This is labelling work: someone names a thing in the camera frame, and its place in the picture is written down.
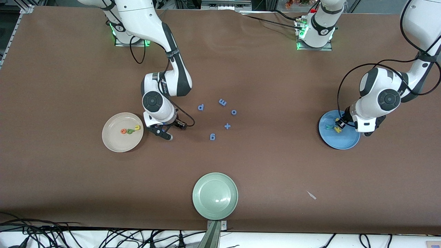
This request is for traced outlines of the brown table cover sheet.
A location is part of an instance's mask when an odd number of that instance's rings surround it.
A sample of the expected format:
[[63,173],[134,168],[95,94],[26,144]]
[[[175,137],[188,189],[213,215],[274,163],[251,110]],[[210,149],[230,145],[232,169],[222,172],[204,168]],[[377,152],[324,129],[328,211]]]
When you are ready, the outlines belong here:
[[141,81],[165,69],[163,49],[151,44],[137,64],[112,44],[100,9],[23,16],[0,69],[0,211],[202,230],[192,190],[221,172],[238,187],[227,218],[234,231],[441,235],[441,86],[400,105],[351,149],[330,148],[318,133],[350,69],[415,57],[398,15],[342,15],[328,52],[297,50],[287,27],[230,10],[161,18],[193,80],[173,100],[196,124],[171,128],[172,141],[146,132],[116,153],[101,131],[117,113],[142,115]]

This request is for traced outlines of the dark background equipment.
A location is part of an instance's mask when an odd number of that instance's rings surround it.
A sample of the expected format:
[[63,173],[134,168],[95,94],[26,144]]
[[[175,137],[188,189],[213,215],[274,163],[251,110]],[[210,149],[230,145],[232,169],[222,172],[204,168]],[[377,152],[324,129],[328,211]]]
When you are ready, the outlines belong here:
[[236,12],[266,11],[272,0],[169,0],[173,9],[233,10]]

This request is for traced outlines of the blue round plate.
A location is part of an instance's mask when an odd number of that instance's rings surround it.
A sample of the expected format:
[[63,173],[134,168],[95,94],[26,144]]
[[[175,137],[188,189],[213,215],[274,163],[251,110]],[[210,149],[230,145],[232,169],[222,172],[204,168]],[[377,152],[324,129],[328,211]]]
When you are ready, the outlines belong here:
[[360,133],[354,127],[345,126],[342,132],[337,133],[334,129],[326,130],[326,125],[336,126],[336,118],[340,118],[343,111],[328,111],[320,118],[318,130],[322,140],[332,148],[345,150],[354,147],[360,140]]

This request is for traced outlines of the grey metal pole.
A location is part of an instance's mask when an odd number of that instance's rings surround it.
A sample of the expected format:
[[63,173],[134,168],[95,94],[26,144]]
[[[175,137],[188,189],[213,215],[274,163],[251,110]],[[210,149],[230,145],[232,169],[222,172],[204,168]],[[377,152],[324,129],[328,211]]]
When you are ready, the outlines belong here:
[[210,221],[208,229],[197,248],[219,248],[219,239],[222,231],[222,222]]

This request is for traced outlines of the pale green round plate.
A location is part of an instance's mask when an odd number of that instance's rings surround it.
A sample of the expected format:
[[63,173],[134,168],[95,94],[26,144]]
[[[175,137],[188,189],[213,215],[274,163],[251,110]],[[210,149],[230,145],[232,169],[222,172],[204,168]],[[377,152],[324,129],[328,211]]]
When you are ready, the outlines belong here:
[[238,204],[238,188],[226,174],[213,172],[195,184],[192,201],[197,212],[211,221],[226,219]]

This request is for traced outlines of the aluminium frame rail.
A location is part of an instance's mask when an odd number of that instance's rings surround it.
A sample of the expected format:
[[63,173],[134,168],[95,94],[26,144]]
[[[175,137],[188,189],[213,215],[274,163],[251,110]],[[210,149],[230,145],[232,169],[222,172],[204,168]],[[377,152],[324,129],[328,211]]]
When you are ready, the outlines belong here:
[[33,12],[40,0],[0,0],[0,69],[24,14]]

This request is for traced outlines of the beige round plate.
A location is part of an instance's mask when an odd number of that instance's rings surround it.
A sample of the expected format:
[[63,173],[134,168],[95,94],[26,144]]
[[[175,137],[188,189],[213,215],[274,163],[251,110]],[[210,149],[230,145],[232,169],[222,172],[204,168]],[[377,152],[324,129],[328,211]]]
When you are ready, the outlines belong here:
[[[132,134],[121,134],[120,130],[134,129],[135,125],[140,125],[141,129]],[[112,116],[104,124],[101,138],[104,145],[111,151],[122,153],[134,149],[141,141],[144,134],[141,119],[132,113],[123,112]]]

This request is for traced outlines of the aluminium frame profile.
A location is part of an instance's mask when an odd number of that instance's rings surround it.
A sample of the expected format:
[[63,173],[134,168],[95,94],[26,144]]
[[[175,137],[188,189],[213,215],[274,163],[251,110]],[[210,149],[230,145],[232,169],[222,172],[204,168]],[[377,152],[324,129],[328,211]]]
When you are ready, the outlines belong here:
[[415,0],[419,19],[430,22],[441,21],[441,0]]

